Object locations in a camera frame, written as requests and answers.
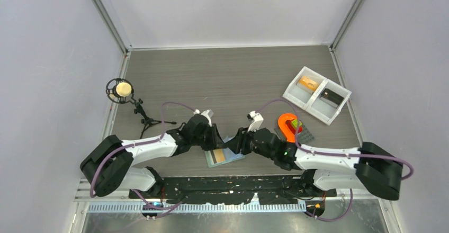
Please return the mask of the green leather card holder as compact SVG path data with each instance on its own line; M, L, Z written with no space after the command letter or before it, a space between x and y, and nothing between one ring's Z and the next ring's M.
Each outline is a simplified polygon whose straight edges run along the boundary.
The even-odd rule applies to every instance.
M205 151L205 158L209 168L231 163L245 158L243 154L234 154L229 148Z

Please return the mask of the black credit card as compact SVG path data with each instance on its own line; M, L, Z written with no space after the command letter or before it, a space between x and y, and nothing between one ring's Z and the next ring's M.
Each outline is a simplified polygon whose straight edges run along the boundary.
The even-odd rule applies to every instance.
M323 102L325 102L326 104L334 107L334 108L338 108L343 100L344 97L337 94L336 92L330 90L329 88L325 88L319 97Z

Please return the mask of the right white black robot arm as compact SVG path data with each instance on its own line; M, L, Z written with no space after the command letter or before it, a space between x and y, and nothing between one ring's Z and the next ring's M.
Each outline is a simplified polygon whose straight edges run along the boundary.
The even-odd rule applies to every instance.
M330 189L360 189L385 200L400 197L405 162L372 142L355 148L319 148L281 140L266 128L240 128L225 145L236 154L259 154L286 171L302 170L302 189L309 196Z

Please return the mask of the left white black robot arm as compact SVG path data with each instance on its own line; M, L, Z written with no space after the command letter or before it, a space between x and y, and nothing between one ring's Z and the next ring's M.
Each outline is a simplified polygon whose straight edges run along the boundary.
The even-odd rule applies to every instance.
M180 127L156 137L121 140L110 135L81 162L80 170L91 185L92 198L107 196L116 189L143 191L148 197L156 198L163 189L160 177L153 168L136 165L177 156L193 146L205 151L224 147L217 125L205 114L195 114Z

